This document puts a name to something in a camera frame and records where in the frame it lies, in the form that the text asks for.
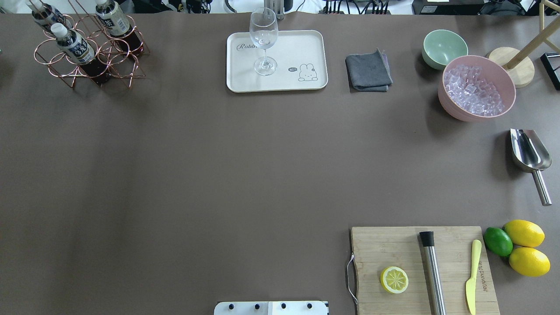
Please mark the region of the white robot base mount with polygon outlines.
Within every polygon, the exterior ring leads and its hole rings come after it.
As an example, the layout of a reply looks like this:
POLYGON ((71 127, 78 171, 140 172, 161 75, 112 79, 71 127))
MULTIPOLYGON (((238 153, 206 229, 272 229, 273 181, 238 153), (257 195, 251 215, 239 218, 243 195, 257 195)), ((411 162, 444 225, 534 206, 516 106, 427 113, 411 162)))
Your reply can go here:
POLYGON ((328 315, 327 301, 223 301, 214 315, 328 315))

